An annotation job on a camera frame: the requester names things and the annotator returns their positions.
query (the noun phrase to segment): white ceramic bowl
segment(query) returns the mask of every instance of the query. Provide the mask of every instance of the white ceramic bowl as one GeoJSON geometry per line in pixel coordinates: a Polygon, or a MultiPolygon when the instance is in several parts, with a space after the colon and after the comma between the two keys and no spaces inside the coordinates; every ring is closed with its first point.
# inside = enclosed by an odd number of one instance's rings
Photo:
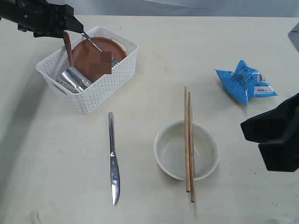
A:
{"type": "MultiPolygon", "coordinates": [[[[217,167],[219,150],[214,138],[193,123],[194,180],[209,176],[217,167]]],[[[185,180],[185,124],[178,121],[163,128],[154,143],[154,155],[161,169],[168,175],[185,180]]]]}

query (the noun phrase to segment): wooden chopstick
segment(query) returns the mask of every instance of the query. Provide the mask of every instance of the wooden chopstick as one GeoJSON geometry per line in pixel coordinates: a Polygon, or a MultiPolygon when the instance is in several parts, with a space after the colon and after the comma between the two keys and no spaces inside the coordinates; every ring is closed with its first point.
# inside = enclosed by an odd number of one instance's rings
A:
{"type": "Polygon", "coordinates": [[[188,92],[188,123],[189,123],[189,166],[190,166],[190,190],[191,202],[195,202],[194,192],[194,151],[193,151],[193,130],[192,130],[192,104],[190,92],[188,92]]]}
{"type": "Polygon", "coordinates": [[[189,165],[189,97],[185,87],[185,168],[186,168],[186,191],[190,192],[190,165],[189,165]]]}

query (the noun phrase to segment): white wall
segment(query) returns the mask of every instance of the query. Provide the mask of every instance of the white wall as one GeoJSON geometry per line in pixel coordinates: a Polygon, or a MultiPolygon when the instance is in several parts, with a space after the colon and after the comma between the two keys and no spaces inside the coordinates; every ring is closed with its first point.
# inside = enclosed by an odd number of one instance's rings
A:
{"type": "Polygon", "coordinates": [[[75,14],[299,17],[299,0],[49,0],[75,14]]]}

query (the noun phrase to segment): bowl rim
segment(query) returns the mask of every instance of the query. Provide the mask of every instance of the bowl rim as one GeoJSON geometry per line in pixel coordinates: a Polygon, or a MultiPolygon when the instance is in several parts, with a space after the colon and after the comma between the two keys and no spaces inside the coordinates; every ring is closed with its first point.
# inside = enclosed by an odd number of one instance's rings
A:
{"type": "MultiPolygon", "coordinates": [[[[180,178],[176,175],[174,175],[173,173],[171,173],[169,170],[167,170],[163,164],[161,163],[160,159],[159,159],[159,156],[158,156],[158,142],[160,141],[161,137],[165,134],[165,132],[167,130],[169,130],[170,128],[174,127],[174,126],[177,126],[177,125],[181,125],[181,124],[185,124],[185,121],[184,120],[179,120],[179,121],[175,121],[173,123],[170,123],[169,125],[165,126],[156,136],[155,138],[155,142],[154,142],[154,156],[155,156],[155,159],[159,165],[159,167],[165,172],[167,173],[169,176],[175,178],[175,179],[178,179],[178,180],[181,180],[181,181],[185,181],[186,179],[184,178],[180,178]]],[[[216,169],[217,165],[218,165],[218,162],[219,162],[219,158],[220,158],[220,152],[219,152],[219,148],[216,144],[216,141],[214,139],[214,137],[206,130],[204,129],[202,126],[199,126],[195,123],[192,122],[192,125],[193,126],[196,126],[198,127],[199,129],[201,129],[203,132],[205,132],[210,140],[212,141],[213,145],[215,146],[215,150],[216,150],[216,160],[214,161],[213,165],[211,166],[211,168],[208,170],[208,172],[200,177],[197,177],[194,179],[194,181],[198,181],[198,180],[201,180],[201,179],[204,179],[206,178],[207,176],[211,175],[211,173],[214,172],[214,170],[216,169]]]]}

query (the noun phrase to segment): brown plate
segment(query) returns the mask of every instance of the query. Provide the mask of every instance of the brown plate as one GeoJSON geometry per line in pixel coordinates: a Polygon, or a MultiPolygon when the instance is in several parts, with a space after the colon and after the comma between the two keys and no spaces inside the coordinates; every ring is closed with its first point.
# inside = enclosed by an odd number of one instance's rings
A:
{"type": "MultiPolygon", "coordinates": [[[[105,52],[112,52],[118,62],[127,56],[121,46],[110,39],[92,37],[92,40],[105,52]]],[[[106,74],[101,66],[95,66],[95,62],[100,63],[100,60],[97,60],[99,57],[100,51],[88,40],[81,41],[72,51],[73,65],[93,83],[106,74]]]]}

